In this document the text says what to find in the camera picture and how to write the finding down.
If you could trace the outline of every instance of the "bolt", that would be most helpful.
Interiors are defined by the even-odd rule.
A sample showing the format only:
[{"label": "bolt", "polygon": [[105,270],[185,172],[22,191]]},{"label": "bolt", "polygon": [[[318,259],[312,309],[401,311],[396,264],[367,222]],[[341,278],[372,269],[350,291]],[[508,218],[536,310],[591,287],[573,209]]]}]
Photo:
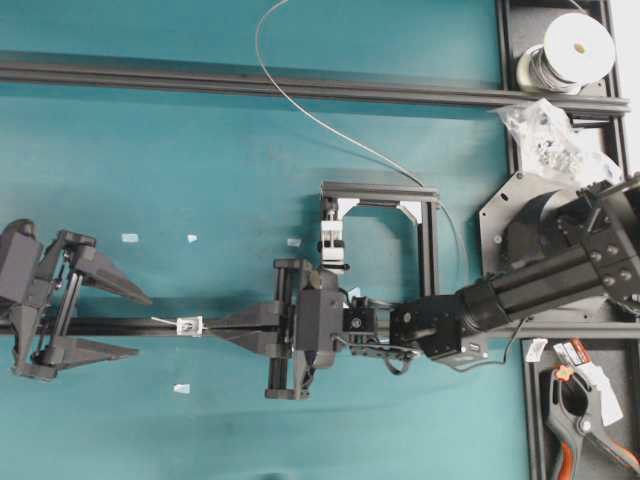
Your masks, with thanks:
[{"label": "bolt", "polygon": [[580,422],[580,429],[583,432],[590,432],[591,431],[591,422],[587,419],[584,419]]}]

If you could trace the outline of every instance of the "white spool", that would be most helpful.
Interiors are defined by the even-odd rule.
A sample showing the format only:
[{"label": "white spool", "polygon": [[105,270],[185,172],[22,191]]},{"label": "white spool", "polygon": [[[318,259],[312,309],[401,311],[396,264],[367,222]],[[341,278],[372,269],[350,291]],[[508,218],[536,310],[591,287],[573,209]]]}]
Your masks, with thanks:
[{"label": "white spool", "polygon": [[[551,85],[540,81],[540,72],[532,58],[544,50],[546,72]],[[567,13],[556,18],[544,36],[542,45],[529,48],[518,61],[516,77],[527,92],[557,91],[577,94],[583,87],[598,82],[613,68],[616,59],[611,35],[599,22],[582,13]]]}]

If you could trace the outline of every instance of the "plastic bag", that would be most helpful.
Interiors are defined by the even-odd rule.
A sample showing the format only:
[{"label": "plastic bag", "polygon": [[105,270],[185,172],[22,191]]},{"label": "plastic bag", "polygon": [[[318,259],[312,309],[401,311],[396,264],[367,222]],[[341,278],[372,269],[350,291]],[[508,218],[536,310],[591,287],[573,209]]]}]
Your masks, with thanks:
[{"label": "plastic bag", "polygon": [[561,108],[546,99],[495,110],[518,144],[521,170],[567,185],[622,181],[622,170],[599,151],[585,150]]}]

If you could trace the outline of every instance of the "teal table surface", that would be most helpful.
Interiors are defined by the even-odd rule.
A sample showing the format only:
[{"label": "teal table surface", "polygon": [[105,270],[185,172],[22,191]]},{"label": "teal table surface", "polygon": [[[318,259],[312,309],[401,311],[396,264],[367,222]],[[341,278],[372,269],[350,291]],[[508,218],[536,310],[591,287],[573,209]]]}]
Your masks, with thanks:
[{"label": "teal table surface", "polygon": [[[5,50],[251,65],[253,28],[269,5],[12,2],[0,41]],[[292,0],[272,20],[265,54],[279,67],[499,83],[490,0]],[[439,188],[470,279],[480,275],[476,212],[507,178],[495,114],[303,104]],[[83,289],[81,315],[211,317],[269,300],[274,258],[318,260],[322,181],[409,184],[280,98],[4,84],[0,108],[0,224],[32,218],[43,241],[59,228],[93,235],[154,299],[139,307]],[[418,295],[404,216],[356,209],[345,226],[346,289]],[[438,227],[441,291],[451,292],[469,279],[442,215]],[[139,241],[123,242],[125,233]],[[0,340],[2,478],[527,477],[519,348],[505,367],[465,375],[420,359],[393,377],[381,361],[341,354],[316,375],[310,400],[280,402],[262,398],[266,360],[220,340],[107,341],[142,353],[43,384],[7,372],[12,340]],[[191,394],[174,393],[178,383]]]}]

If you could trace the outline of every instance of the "black clamp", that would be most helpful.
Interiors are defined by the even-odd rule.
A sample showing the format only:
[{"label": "black clamp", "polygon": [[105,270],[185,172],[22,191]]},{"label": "black clamp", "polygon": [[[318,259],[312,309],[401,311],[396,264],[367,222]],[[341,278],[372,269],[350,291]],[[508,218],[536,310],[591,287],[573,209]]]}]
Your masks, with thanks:
[{"label": "black clamp", "polygon": [[560,442],[552,478],[570,480],[575,477],[585,438],[640,476],[636,456],[614,442],[604,428],[600,391],[568,367],[560,367],[544,375],[548,375],[542,382],[548,388],[546,398],[543,398],[545,420]]}]

